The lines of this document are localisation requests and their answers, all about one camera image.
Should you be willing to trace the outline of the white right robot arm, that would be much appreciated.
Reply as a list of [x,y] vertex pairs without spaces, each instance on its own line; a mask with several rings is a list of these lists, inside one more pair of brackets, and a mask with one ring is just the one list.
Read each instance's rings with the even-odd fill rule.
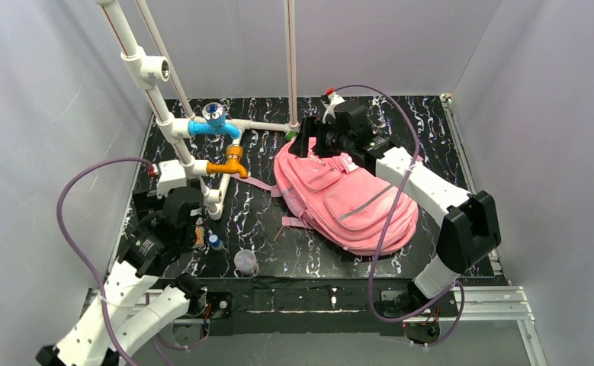
[[471,193],[418,162],[418,152],[374,132],[366,109],[350,100],[331,101],[322,117],[303,119],[290,154],[332,158],[345,153],[354,164],[410,197],[440,227],[435,254],[408,283],[404,303],[416,316],[444,296],[470,267],[502,242],[496,204],[486,191]]

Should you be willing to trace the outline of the orange book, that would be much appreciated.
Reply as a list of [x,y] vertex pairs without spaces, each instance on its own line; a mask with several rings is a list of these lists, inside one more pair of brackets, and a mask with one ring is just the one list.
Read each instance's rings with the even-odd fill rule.
[[204,228],[202,226],[196,226],[194,229],[196,239],[194,241],[193,249],[201,248],[204,246]]

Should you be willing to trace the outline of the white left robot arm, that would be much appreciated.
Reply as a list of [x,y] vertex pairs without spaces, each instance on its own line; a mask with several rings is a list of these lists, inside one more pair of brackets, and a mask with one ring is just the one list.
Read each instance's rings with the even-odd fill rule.
[[197,241],[203,198],[196,188],[176,188],[157,210],[140,218],[107,276],[103,290],[58,342],[45,345],[40,365],[126,365],[127,358],[173,320],[200,316],[207,288],[181,274],[141,310],[132,309],[167,267]]

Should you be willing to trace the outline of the pink student backpack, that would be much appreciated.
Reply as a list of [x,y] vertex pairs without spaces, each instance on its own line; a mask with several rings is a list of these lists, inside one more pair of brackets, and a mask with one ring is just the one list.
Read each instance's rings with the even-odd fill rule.
[[275,156],[275,185],[245,182],[282,199],[290,211],[283,226],[312,229],[354,255],[389,255],[413,237],[417,203],[397,188],[353,163],[345,153],[300,158],[287,143]]

